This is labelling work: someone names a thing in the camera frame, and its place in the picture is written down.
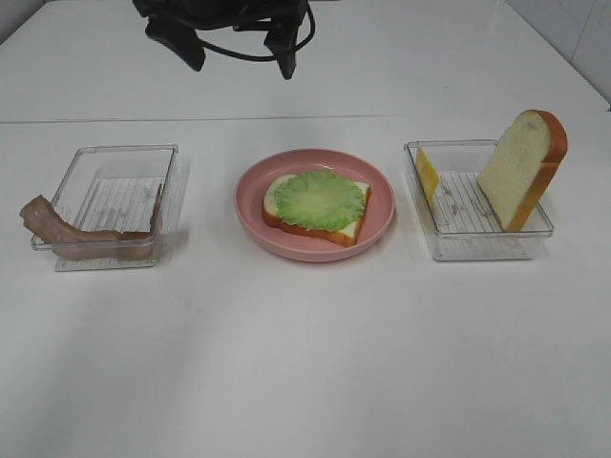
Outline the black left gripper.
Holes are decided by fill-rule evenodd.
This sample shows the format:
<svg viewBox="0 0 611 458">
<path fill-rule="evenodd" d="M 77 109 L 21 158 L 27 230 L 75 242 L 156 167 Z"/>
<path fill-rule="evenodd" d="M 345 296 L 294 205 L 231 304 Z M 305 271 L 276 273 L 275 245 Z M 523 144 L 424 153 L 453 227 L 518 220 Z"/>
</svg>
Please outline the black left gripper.
<svg viewBox="0 0 611 458">
<path fill-rule="evenodd" d="M 149 17 L 147 37 L 195 72 L 203 67 L 205 51 L 191 28 L 222 29 L 266 20 L 271 25 L 263 44 L 275 57 L 283 78 L 291 79 L 296 69 L 298 25 L 308 10 L 307 1 L 135 0 L 133 5 L 142 17 Z"/>
</svg>

